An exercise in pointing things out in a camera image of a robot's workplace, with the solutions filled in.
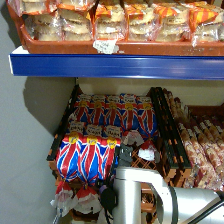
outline shelf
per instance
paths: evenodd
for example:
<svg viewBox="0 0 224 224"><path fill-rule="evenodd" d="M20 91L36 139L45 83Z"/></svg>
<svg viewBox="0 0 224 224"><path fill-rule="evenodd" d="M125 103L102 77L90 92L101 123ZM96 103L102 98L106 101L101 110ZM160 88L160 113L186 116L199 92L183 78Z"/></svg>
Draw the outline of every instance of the shelf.
<svg viewBox="0 0 224 224"><path fill-rule="evenodd" d="M224 80L224 56L29 54L9 55L15 76Z"/></svg>

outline plastic wrapper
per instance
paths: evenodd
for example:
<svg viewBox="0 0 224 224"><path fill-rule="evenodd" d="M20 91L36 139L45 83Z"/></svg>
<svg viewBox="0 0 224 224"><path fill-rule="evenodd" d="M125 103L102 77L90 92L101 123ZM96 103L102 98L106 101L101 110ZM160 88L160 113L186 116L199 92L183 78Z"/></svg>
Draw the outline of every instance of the plastic wrapper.
<svg viewBox="0 0 224 224"><path fill-rule="evenodd" d="M157 16L153 8L143 0L125 0L125 13L128 21L128 40L149 41L154 37Z"/></svg>
<svg viewBox="0 0 224 224"><path fill-rule="evenodd" d="M56 0L9 0L8 3L18 16L51 13L57 9Z"/></svg>
<svg viewBox="0 0 224 224"><path fill-rule="evenodd" d="M100 0L95 14L96 40L123 40L126 35L124 10L119 0Z"/></svg>
<svg viewBox="0 0 224 224"><path fill-rule="evenodd" d="M93 95L89 105L89 123L104 125L105 95Z"/></svg>
<svg viewBox="0 0 224 224"><path fill-rule="evenodd" d="M94 0L58 0L58 3L58 8L76 11L88 11L95 5Z"/></svg>
<svg viewBox="0 0 224 224"><path fill-rule="evenodd" d="M115 147L121 144L121 128L108 125L104 127L103 138L100 146L100 156L102 157L102 173L99 179L105 180L109 174L114 160Z"/></svg>
<svg viewBox="0 0 224 224"><path fill-rule="evenodd" d="M51 201L51 205L57 209L58 217L65 216L74 207L73 191L69 182L79 176L78 161L83 140L82 132L83 130L81 133L71 132L65 135L57 154L57 169L62 181L57 187L55 200Z"/></svg>
<svg viewBox="0 0 224 224"><path fill-rule="evenodd" d="M192 45L196 46L200 42L219 41L219 29L224 21L224 10L203 1L183 5L190 9Z"/></svg>
<svg viewBox="0 0 224 224"><path fill-rule="evenodd" d="M105 125L121 126L120 96L107 95L105 99Z"/></svg>
<svg viewBox="0 0 224 224"><path fill-rule="evenodd" d="M74 105L74 115L77 121L87 123L89 121L89 104L91 96L86 94L80 94Z"/></svg>
<svg viewBox="0 0 224 224"><path fill-rule="evenodd" d="M121 125L123 130L137 130L139 127L139 122L136 96L134 94L121 94L120 99L122 117Z"/></svg>
<svg viewBox="0 0 224 224"><path fill-rule="evenodd" d="M190 38L189 10L177 3L152 4L159 16L160 28L155 41L175 42Z"/></svg>
<svg viewBox="0 0 224 224"><path fill-rule="evenodd" d="M65 41L92 40L92 23L90 12L61 9L62 29Z"/></svg>
<svg viewBox="0 0 224 224"><path fill-rule="evenodd" d="M143 138L156 138L158 135L155 110L150 97L137 97L139 132Z"/></svg>

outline plastic bag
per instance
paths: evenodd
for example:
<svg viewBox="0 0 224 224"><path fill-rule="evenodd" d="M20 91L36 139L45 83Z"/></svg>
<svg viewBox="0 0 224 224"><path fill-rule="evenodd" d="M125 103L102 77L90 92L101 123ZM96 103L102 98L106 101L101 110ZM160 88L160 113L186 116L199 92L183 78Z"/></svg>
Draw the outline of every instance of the plastic bag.
<svg viewBox="0 0 224 224"><path fill-rule="evenodd" d="M124 131L137 130L139 127L138 108L134 94L121 94L121 126Z"/></svg>
<svg viewBox="0 0 224 224"><path fill-rule="evenodd" d="M8 3L18 16L51 13L57 9L56 0L9 0Z"/></svg>
<svg viewBox="0 0 224 224"><path fill-rule="evenodd" d="M92 13L60 9L65 41L90 41L92 39Z"/></svg>
<svg viewBox="0 0 224 224"><path fill-rule="evenodd" d="M126 20L118 0L101 0L95 14L95 40L123 40Z"/></svg>
<svg viewBox="0 0 224 224"><path fill-rule="evenodd" d="M186 7L177 3L158 3L152 7L160 23L155 41L175 42L190 38L189 10Z"/></svg>
<svg viewBox="0 0 224 224"><path fill-rule="evenodd" d="M137 99L139 132L144 139L158 136L155 110L150 97L139 96Z"/></svg>
<svg viewBox="0 0 224 224"><path fill-rule="evenodd" d="M105 125L121 126L120 96L106 96L104 114Z"/></svg>
<svg viewBox="0 0 224 224"><path fill-rule="evenodd" d="M153 8L142 0L125 0L125 13L128 21L128 40L149 41L156 29L156 17Z"/></svg>

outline red white blue packaging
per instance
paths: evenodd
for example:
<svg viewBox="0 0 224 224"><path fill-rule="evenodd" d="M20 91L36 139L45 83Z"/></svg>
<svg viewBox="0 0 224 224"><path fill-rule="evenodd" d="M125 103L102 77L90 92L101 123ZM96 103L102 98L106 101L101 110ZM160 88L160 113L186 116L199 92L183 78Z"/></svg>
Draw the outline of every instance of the red white blue packaging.
<svg viewBox="0 0 224 224"><path fill-rule="evenodd" d="M80 94L74 105L74 115L77 121L87 123L89 121L89 106L90 106L91 96L86 94Z"/></svg>
<svg viewBox="0 0 224 224"><path fill-rule="evenodd" d="M139 132L144 139L158 135L155 110L150 97L137 97Z"/></svg>
<svg viewBox="0 0 224 224"><path fill-rule="evenodd" d="M51 201L51 205L57 209L58 217L65 216L74 206L73 191L69 182L78 177L78 161L82 140L82 133L71 132L69 135L65 135L59 147L56 163L62 181L57 187L55 200Z"/></svg>
<svg viewBox="0 0 224 224"><path fill-rule="evenodd" d="M90 124L104 125L105 95L93 95L89 105Z"/></svg>
<svg viewBox="0 0 224 224"><path fill-rule="evenodd" d="M107 95L105 100L105 124L121 126L121 102L120 96Z"/></svg>
<svg viewBox="0 0 224 224"><path fill-rule="evenodd" d="M138 108L134 94L121 94L121 117L123 131L138 130Z"/></svg>

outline label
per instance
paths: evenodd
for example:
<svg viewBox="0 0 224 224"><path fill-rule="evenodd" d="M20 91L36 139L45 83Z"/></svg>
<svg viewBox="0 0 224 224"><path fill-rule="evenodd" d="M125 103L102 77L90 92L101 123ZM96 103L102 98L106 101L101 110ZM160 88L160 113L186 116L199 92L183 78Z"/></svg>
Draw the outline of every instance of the label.
<svg viewBox="0 0 224 224"><path fill-rule="evenodd" d="M95 40L93 47L104 54L112 54L116 42L117 40Z"/></svg>
<svg viewBox="0 0 224 224"><path fill-rule="evenodd" d="M203 122L200 123L200 127L201 127L201 129L202 129L203 131L206 129L206 126L205 126L205 124L204 124Z"/></svg>
<svg viewBox="0 0 224 224"><path fill-rule="evenodd" d="M223 132L223 130L222 130L222 128L220 126L216 126L216 128L217 128L217 130L218 130L219 133L222 133Z"/></svg>
<svg viewBox="0 0 224 224"><path fill-rule="evenodd" d="M71 122L69 126L70 132L78 132L83 134L84 123L83 122Z"/></svg>
<svg viewBox="0 0 224 224"><path fill-rule="evenodd" d="M93 136L93 135L88 136L87 137L87 143L89 145L96 145L97 144L97 137Z"/></svg>
<svg viewBox="0 0 224 224"><path fill-rule="evenodd" d="M79 135L77 132L72 132L69 135L68 141L70 144L75 144L79 140Z"/></svg>
<svg viewBox="0 0 224 224"><path fill-rule="evenodd" d="M101 126L89 124L87 126L86 132L88 135L101 136L102 128L101 128Z"/></svg>
<svg viewBox="0 0 224 224"><path fill-rule="evenodd" d="M114 149L117 145L117 140L115 138L112 137L108 137L107 139L107 145L111 148Z"/></svg>
<svg viewBox="0 0 224 224"><path fill-rule="evenodd" d="M108 137L120 138L121 130L119 127L108 125L105 129L105 134Z"/></svg>
<svg viewBox="0 0 224 224"><path fill-rule="evenodd" d="M210 122L209 120L205 120L204 122L205 122L205 124L206 124L208 127L211 127L211 126L212 126L212 124L211 124L211 122Z"/></svg>
<svg viewBox="0 0 224 224"><path fill-rule="evenodd" d="M125 103L125 110L133 110L134 107L131 103Z"/></svg>

